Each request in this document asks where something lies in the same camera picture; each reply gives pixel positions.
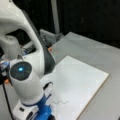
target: black cable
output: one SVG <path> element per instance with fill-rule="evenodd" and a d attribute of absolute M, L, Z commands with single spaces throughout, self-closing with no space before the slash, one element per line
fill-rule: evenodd
<path fill-rule="evenodd" d="M 0 69 L 0 80 L 3 81 L 3 83 L 2 83 L 2 87 L 3 87 L 3 91 L 4 91 L 4 95 L 5 95 L 6 103 L 7 103 L 7 106 L 8 106 L 8 110 L 9 110 L 10 116 L 11 116 L 12 120 L 14 120 L 14 118 L 13 118 L 13 114 L 12 114 L 12 112 L 11 112 L 10 103 L 9 103 L 9 100 L 8 100 L 8 96 L 7 96 L 6 88 L 5 88 L 5 85 L 4 85 L 4 79 L 3 79 L 3 75 L 2 75 L 2 71 L 1 71 L 1 69 Z"/>
<path fill-rule="evenodd" d="M 5 99 L 6 99 L 6 102 L 7 102 L 7 106 L 8 106 L 10 116 L 11 116 L 12 120 L 14 120 L 4 83 L 2 84 L 2 86 L 3 86 L 3 91 L 4 91 L 4 94 L 5 94 Z"/>

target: gray table surface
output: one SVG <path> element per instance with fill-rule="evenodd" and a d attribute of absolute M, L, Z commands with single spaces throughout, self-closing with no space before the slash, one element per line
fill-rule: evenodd
<path fill-rule="evenodd" d="M 110 74 L 79 120 L 118 120 L 120 116 L 120 49 L 71 32 L 52 48 L 56 63 L 69 55 Z M 7 85 L 7 92 L 13 109 L 18 96 L 10 85 Z M 11 120 L 1 86 L 0 120 Z"/>

